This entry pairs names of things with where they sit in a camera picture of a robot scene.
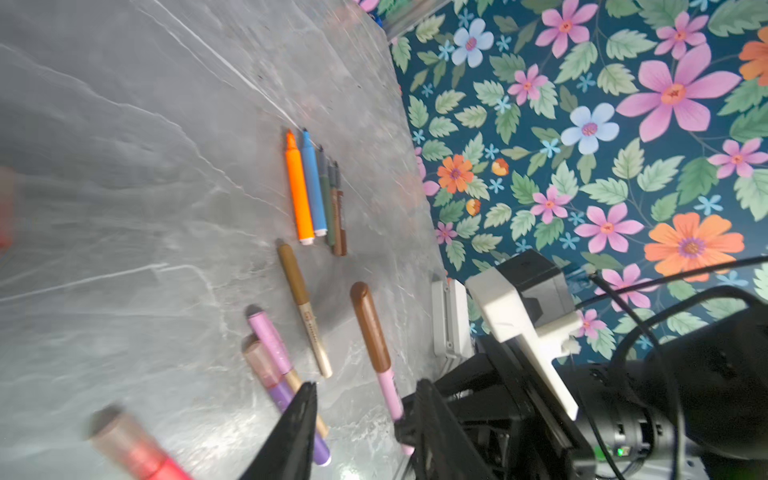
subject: orange marker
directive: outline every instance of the orange marker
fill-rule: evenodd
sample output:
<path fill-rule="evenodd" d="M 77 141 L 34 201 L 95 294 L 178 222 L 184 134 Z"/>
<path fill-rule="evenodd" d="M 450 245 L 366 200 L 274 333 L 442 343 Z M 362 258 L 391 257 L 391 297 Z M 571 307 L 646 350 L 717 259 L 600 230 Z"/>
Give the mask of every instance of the orange marker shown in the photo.
<path fill-rule="evenodd" d="M 299 242 L 302 245 L 312 245 L 315 239 L 315 230 L 312 226 L 310 200 L 306 195 L 304 167 L 301 163 L 301 153 L 296 148 L 296 138 L 293 136 L 293 132 L 290 131 L 288 132 L 286 163 L 288 163 L 288 178 L 290 179 L 290 191 L 293 195 L 293 211 L 296 213 Z"/>

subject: flower center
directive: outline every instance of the flower center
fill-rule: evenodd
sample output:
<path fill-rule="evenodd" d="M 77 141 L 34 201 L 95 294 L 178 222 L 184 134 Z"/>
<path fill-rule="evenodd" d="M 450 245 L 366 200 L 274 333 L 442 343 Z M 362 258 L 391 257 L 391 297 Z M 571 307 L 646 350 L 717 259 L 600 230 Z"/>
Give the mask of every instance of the flower center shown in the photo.
<path fill-rule="evenodd" d="M 592 135 L 596 134 L 598 132 L 598 125 L 595 123 L 588 123 L 585 126 L 581 128 L 581 133 L 585 137 L 591 137 Z"/>
<path fill-rule="evenodd" d="M 674 84 L 661 94 L 661 101 L 667 105 L 677 105 L 685 98 L 685 87 Z"/>
<path fill-rule="evenodd" d="M 686 258 L 696 258 L 704 252 L 704 242 L 698 238 L 687 238 L 680 242 L 680 255 Z"/>

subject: blue marker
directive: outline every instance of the blue marker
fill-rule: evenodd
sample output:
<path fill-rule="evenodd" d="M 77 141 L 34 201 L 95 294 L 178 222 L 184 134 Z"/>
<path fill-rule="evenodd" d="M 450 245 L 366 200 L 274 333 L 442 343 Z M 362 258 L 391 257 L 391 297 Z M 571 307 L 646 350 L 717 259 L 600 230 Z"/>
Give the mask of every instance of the blue marker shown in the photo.
<path fill-rule="evenodd" d="M 320 190 L 320 175 L 317 173 L 315 147 L 310 140 L 310 133 L 304 129 L 304 142 L 301 147 L 301 163 L 304 165 L 306 192 L 310 196 L 310 212 L 312 225 L 315 226 L 315 237 L 324 237 L 328 233 L 326 211 L 323 208 L 323 191 Z"/>

